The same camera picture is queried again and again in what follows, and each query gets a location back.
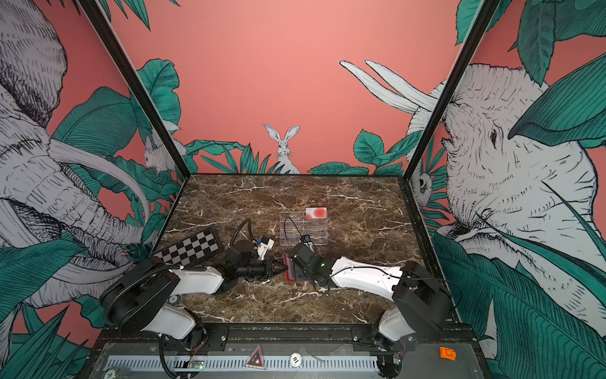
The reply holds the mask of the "clear acrylic compartment organizer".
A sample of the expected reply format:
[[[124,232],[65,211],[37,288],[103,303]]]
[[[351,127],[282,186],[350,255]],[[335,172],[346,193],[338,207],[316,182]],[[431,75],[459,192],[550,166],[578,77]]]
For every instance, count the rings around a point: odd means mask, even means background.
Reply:
[[[302,236],[308,236],[317,246],[328,244],[329,219],[308,220],[306,210],[300,212],[279,213],[279,243],[282,246],[294,246]]]

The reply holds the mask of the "white red credit card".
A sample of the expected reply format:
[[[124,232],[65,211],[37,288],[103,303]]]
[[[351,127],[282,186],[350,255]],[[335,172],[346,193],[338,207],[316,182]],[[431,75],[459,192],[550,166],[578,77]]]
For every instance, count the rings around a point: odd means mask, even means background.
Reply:
[[[328,209],[325,207],[306,208],[306,219],[308,220],[325,220],[327,217]]]

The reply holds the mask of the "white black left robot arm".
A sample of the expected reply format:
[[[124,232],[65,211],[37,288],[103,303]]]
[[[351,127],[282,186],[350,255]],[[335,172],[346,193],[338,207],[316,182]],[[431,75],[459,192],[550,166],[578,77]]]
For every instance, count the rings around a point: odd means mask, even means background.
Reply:
[[[104,321],[124,335],[146,332],[197,347],[208,332],[195,312],[178,306],[184,295],[228,292],[239,279],[265,281],[288,271],[287,264],[268,255],[269,238],[228,246],[210,266],[168,265],[150,258],[102,293]]]

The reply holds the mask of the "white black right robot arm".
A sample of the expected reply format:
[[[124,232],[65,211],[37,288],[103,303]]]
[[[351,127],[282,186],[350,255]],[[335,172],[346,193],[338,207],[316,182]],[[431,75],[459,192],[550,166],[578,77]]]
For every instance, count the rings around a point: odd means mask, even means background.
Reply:
[[[356,262],[347,257],[321,256],[305,243],[284,255],[287,278],[317,286],[348,288],[386,298],[394,308],[381,316],[377,344],[402,338],[439,340],[451,309],[452,294],[443,282],[417,262],[384,267]]]

